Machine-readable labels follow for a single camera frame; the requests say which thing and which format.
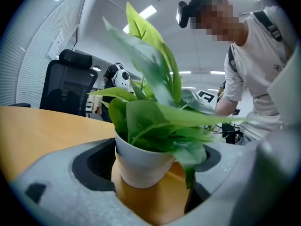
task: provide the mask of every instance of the chair backrest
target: chair backrest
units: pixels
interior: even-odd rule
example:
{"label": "chair backrest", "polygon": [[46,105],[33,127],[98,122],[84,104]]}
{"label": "chair backrest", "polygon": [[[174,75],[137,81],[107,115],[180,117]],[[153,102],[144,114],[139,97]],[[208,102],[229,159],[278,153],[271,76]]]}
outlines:
{"label": "chair backrest", "polygon": [[88,93],[97,79],[92,56],[64,50],[47,68],[40,109],[86,116]]}

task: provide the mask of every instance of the person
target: person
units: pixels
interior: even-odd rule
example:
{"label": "person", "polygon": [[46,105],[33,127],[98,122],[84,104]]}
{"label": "person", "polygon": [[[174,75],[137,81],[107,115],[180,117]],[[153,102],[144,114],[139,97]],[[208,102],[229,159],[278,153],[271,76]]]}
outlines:
{"label": "person", "polygon": [[267,88],[285,68],[297,44],[297,36],[285,12],[277,6],[263,10],[263,16],[272,22],[268,31],[256,12],[240,22],[227,0],[191,0],[188,8],[195,11],[190,16],[193,29],[205,29],[217,40],[230,42],[224,61],[226,87],[215,114],[232,114],[241,101],[245,84],[253,97],[253,111],[248,115],[252,119],[240,124],[243,136],[239,144],[260,140],[270,131],[281,128],[283,123]]}
{"label": "person", "polygon": [[[112,79],[118,71],[118,68],[116,65],[119,65],[119,67],[121,69],[123,69],[123,66],[121,63],[115,63],[114,65],[110,65],[108,67],[107,71],[105,72],[105,74],[103,76],[105,89],[114,87]],[[114,98],[115,97],[111,97],[111,96],[103,96],[103,101],[110,103]],[[102,103],[102,118],[103,118],[103,121],[111,122],[110,115],[109,115],[109,109],[103,103]]]}

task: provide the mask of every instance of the vr headset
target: vr headset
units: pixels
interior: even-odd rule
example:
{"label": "vr headset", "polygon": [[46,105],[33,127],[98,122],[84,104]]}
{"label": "vr headset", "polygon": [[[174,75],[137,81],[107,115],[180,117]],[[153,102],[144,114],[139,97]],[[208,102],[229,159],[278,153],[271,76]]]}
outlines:
{"label": "vr headset", "polygon": [[184,1],[179,2],[176,16],[179,26],[186,28],[190,18],[190,28],[195,29],[197,12],[201,12],[211,1],[212,0],[191,0],[189,4]]}

